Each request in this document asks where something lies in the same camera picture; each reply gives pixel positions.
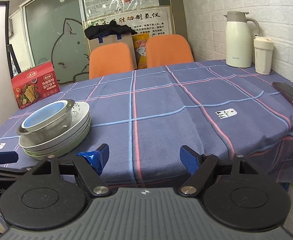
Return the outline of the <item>light green plate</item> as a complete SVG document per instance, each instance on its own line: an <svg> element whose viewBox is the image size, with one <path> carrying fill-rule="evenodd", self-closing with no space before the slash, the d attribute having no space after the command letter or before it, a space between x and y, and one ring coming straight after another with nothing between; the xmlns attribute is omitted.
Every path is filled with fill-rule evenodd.
<svg viewBox="0 0 293 240"><path fill-rule="evenodd" d="M90 128L90 123L88 123L84 128L79 129L79 131L72 135L69 139L48 149L31 152L24 148L23 151L26 155L37 160L42 160L47 155L62 157L82 143L82 141L88 135Z"/></svg>

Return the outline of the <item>white plate flower swirl pattern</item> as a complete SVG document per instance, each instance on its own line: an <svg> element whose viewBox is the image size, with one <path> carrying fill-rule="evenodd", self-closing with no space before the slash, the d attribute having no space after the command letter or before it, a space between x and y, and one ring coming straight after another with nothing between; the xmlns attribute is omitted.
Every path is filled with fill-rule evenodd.
<svg viewBox="0 0 293 240"><path fill-rule="evenodd" d="M59 144L66 145L89 128L91 124L90 106L87 102L75 102L69 113L34 132L18 129L19 145L25 150L36 152L47 150Z"/></svg>

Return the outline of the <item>translucent blue plastic bowl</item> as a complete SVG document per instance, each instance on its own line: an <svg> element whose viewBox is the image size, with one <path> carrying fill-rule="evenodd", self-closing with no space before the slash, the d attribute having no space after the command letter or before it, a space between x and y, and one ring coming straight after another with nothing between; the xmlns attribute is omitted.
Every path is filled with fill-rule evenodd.
<svg viewBox="0 0 293 240"><path fill-rule="evenodd" d="M57 101L54 103L50 103L42 108L38 109L30 116L28 116L21 124L22 128L27 129L33 126L36 126L54 115L60 113L66 106L66 101Z"/></svg>

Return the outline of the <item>white thermos jug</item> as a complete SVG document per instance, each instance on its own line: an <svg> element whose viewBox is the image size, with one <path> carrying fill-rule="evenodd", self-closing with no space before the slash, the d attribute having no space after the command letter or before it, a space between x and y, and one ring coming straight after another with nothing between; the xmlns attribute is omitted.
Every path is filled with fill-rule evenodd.
<svg viewBox="0 0 293 240"><path fill-rule="evenodd" d="M248 12L228 11L226 15L226 64L237 68L252 65L253 35L260 34L257 20L246 17Z"/></svg>

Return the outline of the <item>framed chinese text poster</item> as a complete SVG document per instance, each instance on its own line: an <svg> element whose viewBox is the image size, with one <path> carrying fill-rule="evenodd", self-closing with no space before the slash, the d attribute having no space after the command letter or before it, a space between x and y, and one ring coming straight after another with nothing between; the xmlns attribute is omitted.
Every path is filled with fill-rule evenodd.
<svg viewBox="0 0 293 240"><path fill-rule="evenodd" d="M84 22L83 27L86 29L91 25L106 25L112 20L119 25L127 25L139 34L148 33L150 37L175 33L170 5L101 16Z"/></svg>

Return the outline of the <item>black easel stand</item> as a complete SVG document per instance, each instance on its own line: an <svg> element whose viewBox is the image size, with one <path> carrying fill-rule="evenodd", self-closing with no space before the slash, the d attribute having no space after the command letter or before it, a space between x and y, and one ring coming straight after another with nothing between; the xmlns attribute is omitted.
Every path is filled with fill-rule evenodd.
<svg viewBox="0 0 293 240"><path fill-rule="evenodd" d="M12 79L14 76L21 74L22 71L19 67L14 49L11 44L9 44L7 46L7 50L8 50L8 55L9 55L9 59L8 59L9 72L10 72L10 76Z"/></svg>

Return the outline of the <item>white ceramic bowl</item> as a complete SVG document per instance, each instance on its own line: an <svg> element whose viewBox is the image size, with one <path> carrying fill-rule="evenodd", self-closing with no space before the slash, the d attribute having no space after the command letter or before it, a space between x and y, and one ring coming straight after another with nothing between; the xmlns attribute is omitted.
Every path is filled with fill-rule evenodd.
<svg viewBox="0 0 293 240"><path fill-rule="evenodd" d="M68 111L71 110L72 107L74 106L75 101L72 100L72 99L70 99L70 100L65 100L65 101L66 101L67 104L66 104L65 108L64 108L60 113L54 115L53 117L49 118L48 120L46 120L46 121L44 121L44 122L42 122L42 123L40 123L40 124L38 124L38 125L36 125L36 126L33 126L33 127L31 127L31 128L27 128L27 129L24 129L24 128L22 128L22 126L21 126L21 129L22 129L23 131L33 132L33 131L35 131L35 130L37 130L37 129L39 129L39 128L42 128L42 127L44 127L44 126L50 124L51 122L53 122L53 121L55 121L56 119L58 119L58 118L60 118L61 116L63 116L64 114L68 113Z"/></svg>

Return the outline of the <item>black cloth on bag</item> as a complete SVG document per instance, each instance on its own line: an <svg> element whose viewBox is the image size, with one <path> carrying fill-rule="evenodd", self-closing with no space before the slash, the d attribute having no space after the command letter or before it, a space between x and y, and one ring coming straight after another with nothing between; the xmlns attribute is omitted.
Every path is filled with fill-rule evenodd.
<svg viewBox="0 0 293 240"><path fill-rule="evenodd" d="M115 20L112 20L109 24L91 25L84 30L84 33L89 40L110 35L137 34L137 32L131 27L127 25L119 25Z"/></svg>

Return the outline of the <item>stainless steel bowl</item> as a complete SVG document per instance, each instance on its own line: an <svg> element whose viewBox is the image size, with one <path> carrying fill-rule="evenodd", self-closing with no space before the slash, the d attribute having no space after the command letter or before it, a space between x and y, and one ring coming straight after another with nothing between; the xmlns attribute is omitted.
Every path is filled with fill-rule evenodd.
<svg viewBox="0 0 293 240"><path fill-rule="evenodd" d="M39 128L33 132L23 131L20 125L17 128L17 134L20 137L24 139L28 139L35 144L41 144L65 132L68 128L70 128L71 122L72 122L72 109L69 110L68 113L61 116L60 118L51 122L50 124L42 128Z"/></svg>

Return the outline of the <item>frosted glass panel with drawing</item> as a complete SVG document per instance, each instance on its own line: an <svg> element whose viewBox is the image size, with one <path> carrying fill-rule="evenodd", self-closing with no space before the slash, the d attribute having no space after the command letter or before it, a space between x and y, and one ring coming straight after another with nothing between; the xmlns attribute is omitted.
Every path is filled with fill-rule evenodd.
<svg viewBox="0 0 293 240"><path fill-rule="evenodd" d="M22 18L33 65L51 62L60 85L88 79L79 0L30 0L22 6Z"/></svg>

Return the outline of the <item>orange chair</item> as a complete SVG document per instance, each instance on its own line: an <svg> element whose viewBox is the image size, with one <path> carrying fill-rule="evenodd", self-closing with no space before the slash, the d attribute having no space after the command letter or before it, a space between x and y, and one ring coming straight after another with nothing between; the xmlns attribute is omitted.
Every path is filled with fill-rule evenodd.
<svg viewBox="0 0 293 240"><path fill-rule="evenodd" d="M147 68L194 62L188 41L181 35L157 35L148 39Z"/></svg>
<svg viewBox="0 0 293 240"><path fill-rule="evenodd" d="M133 70L129 46L123 42L95 48L89 57L89 79Z"/></svg>

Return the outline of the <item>yellow snack bag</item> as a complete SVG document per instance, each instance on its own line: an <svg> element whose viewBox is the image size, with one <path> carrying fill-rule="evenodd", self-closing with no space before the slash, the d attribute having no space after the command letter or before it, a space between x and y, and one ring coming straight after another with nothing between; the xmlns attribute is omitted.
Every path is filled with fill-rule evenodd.
<svg viewBox="0 0 293 240"><path fill-rule="evenodd" d="M147 68L146 43L149 39L148 33L136 34L132 36L134 53L138 69Z"/></svg>

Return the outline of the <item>white tablecloth label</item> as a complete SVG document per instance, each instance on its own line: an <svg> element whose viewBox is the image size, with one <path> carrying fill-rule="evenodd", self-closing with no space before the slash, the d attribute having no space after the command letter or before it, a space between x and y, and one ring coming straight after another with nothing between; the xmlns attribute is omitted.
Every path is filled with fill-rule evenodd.
<svg viewBox="0 0 293 240"><path fill-rule="evenodd" d="M237 115L237 111L234 108L228 108L222 111L217 111L215 113L220 119L225 119Z"/></svg>

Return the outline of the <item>blue plaid tablecloth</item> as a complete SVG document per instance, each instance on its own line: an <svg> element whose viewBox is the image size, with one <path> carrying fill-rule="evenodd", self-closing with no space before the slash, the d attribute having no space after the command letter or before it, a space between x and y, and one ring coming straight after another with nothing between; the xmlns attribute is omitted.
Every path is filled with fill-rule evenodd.
<svg viewBox="0 0 293 240"><path fill-rule="evenodd" d="M106 143L109 184L141 184L185 175L180 147L231 159L248 157L277 182L293 181L293 106L272 86L276 72L257 74L223 61L176 64L66 85L17 111L0 127L0 151L16 151L14 168L34 165L18 144L22 121L63 99L87 102L91 129L75 153ZM215 112L234 108L220 119Z"/></svg>

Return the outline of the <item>white plate brown floral rim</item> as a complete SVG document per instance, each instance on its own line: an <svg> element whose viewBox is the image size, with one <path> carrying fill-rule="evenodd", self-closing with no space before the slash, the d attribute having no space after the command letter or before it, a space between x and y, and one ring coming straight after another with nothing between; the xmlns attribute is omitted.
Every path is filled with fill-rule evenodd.
<svg viewBox="0 0 293 240"><path fill-rule="evenodd" d="M67 131L62 133L61 135L57 136L54 139L48 140L46 142L43 142L41 144L34 145L30 142L28 139L23 139L22 137L19 138L19 146L21 148L25 148L31 152L45 150L50 147L56 146L65 140L69 139L72 135L74 135L76 132L79 131L79 129L84 128L88 123L91 123L91 116L88 115L86 118L82 118L77 123L73 123L71 128L69 128Z"/></svg>

